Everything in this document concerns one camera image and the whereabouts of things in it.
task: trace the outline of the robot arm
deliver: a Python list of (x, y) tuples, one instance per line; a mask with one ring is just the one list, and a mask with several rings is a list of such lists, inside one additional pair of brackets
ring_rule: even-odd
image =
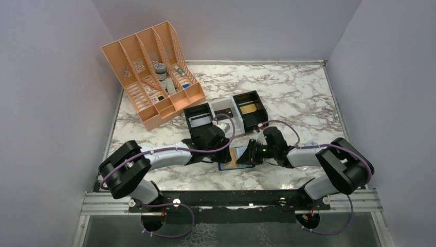
[(261, 164), (265, 158), (274, 158), (282, 167), (321, 166), (326, 172), (326, 175), (299, 188), (297, 203), (310, 205), (317, 199), (338, 192), (349, 195), (364, 185), (369, 176), (368, 169), (350, 152), (360, 156), (369, 166), (371, 175), (374, 173), (372, 164), (344, 138), (335, 139), (327, 147), (305, 149), (288, 146), (277, 127), (268, 127), (262, 134), (264, 138), (260, 142), (249, 141), (238, 163)]
[[(313, 179), (298, 189), (299, 197), (296, 202), (298, 204), (311, 205), (319, 198), (338, 192), (349, 195), (367, 179), (368, 172), (365, 165), (346, 152), (330, 147), (300, 149), (288, 146), (276, 127), (266, 128), (263, 135), (266, 142), (260, 143), (251, 139), (245, 152), (238, 158), (238, 163), (258, 165), (263, 163), (264, 158), (274, 158), (285, 168), (321, 166), (326, 171), (326, 175)], [(131, 140), (105, 160), (100, 165), (99, 171), (103, 177), (106, 177), (125, 160), (147, 151), (147, 154), (134, 158), (127, 167), (117, 168), (116, 172), (108, 176), (106, 184), (115, 199), (131, 196), (145, 204), (159, 204), (162, 198), (159, 188), (153, 182), (143, 179), (148, 171), (172, 165), (198, 163), (206, 157), (213, 162), (229, 162), (231, 156), (228, 147), (219, 152), (195, 152), (195, 150), (216, 150), (228, 142), (229, 139), (225, 138), (224, 131), (217, 126), (211, 126), (207, 133), (201, 136), (194, 136), (192, 139), (184, 139), (178, 144), (164, 147), (141, 149), (134, 140)], [(343, 138), (334, 140), (332, 145), (346, 148), (361, 156)], [(374, 173), (372, 165), (366, 159), (365, 161)]]

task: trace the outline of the small bottle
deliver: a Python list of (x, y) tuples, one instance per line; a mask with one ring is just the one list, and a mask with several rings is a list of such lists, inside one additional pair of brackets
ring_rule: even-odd
[(154, 72), (156, 72), (159, 81), (165, 80), (167, 78), (167, 67), (163, 63), (156, 63), (153, 65)]
[(181, 76), (185, 76), (185, 72), (179, 68), (177, 65), (173, 66), (173, 68), (181, 75)]

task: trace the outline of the white wall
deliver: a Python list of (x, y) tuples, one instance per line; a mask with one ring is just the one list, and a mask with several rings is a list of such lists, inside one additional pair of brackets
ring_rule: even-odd
[(436, 1), (363, 0), (327, 68), (395, 246), (436, 240)]
[(326, 60), (360, 1), (93, 0), (114, 39), (170, 21), (188, 60)]
[(0, 4), (1, 246), (70, 246), (119, 83), (94, 5)]

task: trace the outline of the orange desk organizer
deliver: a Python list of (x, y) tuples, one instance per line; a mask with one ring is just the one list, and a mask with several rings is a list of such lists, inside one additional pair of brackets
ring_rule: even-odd
[[(163, 22), (141, 32), (101, 47), (109, 64), (135, 107), (147, 130), (183, 113), (183, 108), (206, 101), (205, 93), (197, 79), (188, 70), (180, 48), (177, 33), (169, 22)], [(153, 64), (167, 67), (178, 92), (168, 95), (160, 84)], [(173, 66), (185, 72), (181, 76)], [(159, 89), (163, 100), (154, 103), (148, 92)]]

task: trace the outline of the white marble tabletop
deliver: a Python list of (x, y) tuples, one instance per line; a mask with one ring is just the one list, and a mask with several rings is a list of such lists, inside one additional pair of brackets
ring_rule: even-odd
[[(189, 69), (202, 84), (208, 101), (256, 90), (268, 118), (291, 123), (302, 143), (312, 140), (329, 143), (343, 136), (321, 65), (189, 65)], [(297, 139), (289, 128), (273, 125), (282, 131), (289, 145), (295, 143)], [(190, 136), (183, 114), (147, 131), (124, 94), (109, 155), (128, 140), (135, 140), (144, 147), (174, 144), (184, 138)], [(250, 138), (256, 135), (238, 136), (231, 146), (246, 145)], [(267, 163), (230, 171), (219, 171), (216, 163), (197, 163), (153, 170), (145, 179), (156, 182), (161, 190), (295, 189), (322, 174), (322, 168), (301, 172)]]

